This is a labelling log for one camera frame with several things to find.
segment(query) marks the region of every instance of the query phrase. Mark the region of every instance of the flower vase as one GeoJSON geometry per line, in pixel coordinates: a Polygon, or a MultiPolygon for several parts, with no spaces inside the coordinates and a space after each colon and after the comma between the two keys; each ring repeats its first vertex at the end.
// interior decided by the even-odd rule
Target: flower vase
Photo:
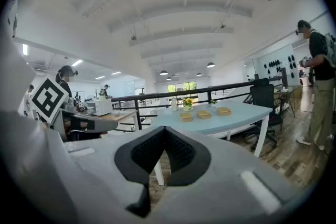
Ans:
{"type": "Polygon", "coordinates": [[[184,111],[192,111],[193,110],[193,106],[192,105],[184,105],[183,110],[184,111]]]}

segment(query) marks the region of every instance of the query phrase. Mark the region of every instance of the woman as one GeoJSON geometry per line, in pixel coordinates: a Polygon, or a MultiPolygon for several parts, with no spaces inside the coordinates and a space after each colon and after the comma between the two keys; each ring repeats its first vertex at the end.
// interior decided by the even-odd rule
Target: woman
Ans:
{"type": "Polygon", "coordinates": [[[63,66],[60,70],[58,70],[55,78],[55,81],[68,92],[70,98],[72,98],[72,94],[68,82],[77,75],[78,72],[71,66],[63,66]]]}
{"type": "MultiPolygon", "coordinates": [[[[60,70],[58,70],[58,73],[55,78],[55,81],[68,92],[70,98],[72,98],[72,94],[68,82],[72,81],[73,77],[77,75],[78,75],[77,70],[73,69],[71,66],[63,66],[60,70]]],[[[70,137],[71,118],[64,117],[63,124],[66,134],[68,135],[68,138],[70,140],[73,140],[73,138],[70,137]]],[[[80,127],[81,129],[86,129],[87,126],[88,126],[87,122],[80,121],[78,127],[80,127]]]]}

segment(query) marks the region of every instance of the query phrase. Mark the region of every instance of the glasses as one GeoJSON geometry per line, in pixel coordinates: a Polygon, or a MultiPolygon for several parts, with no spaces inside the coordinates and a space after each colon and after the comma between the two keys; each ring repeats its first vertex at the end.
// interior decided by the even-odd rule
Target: glasses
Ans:
{"type": "Polygon", "coordinates": [[[295,30],[295,34],[298,36],[299,33],[303,33],[303,27],[298,27],[296,30],[295,30]]]}

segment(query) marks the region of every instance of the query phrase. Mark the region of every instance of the wooden box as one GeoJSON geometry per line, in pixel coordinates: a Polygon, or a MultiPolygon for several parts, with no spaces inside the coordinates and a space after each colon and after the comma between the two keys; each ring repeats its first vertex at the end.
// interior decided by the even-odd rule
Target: wooden box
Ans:
{"type": "Polygon", "coordinates": [[[193,115],[189,112],[180,113],[180,119],[182,122],[193,121],[193,115]]]}
{"type": "Polygon", "coordinates": [[[210,119],[211,118],[211,112],[207,111],[207,110],[198,110],[196,112],[196,114],[202,120],[206,120],[206,119],[210,119]]]}
{"type": "Polygon", "coordinates": [[[230,116],[231,115],[231,109],[229,109],[229,108],[217,108],[217,114],[219,116],[230,116]]]}

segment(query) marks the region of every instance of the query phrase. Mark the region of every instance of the person's hand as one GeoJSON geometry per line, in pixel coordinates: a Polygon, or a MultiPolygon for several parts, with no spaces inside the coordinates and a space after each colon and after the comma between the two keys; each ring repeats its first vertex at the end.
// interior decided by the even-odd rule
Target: person's hand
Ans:
{"type": "Polygon", "coordinates": [[[306,61],[303,61],[303,60],[302,60],[302,61],[300,61],[299,63],[300,63],[300,67],[303,67],[303,68],[306,67],[306,65],[305,65],[306,61]]]}

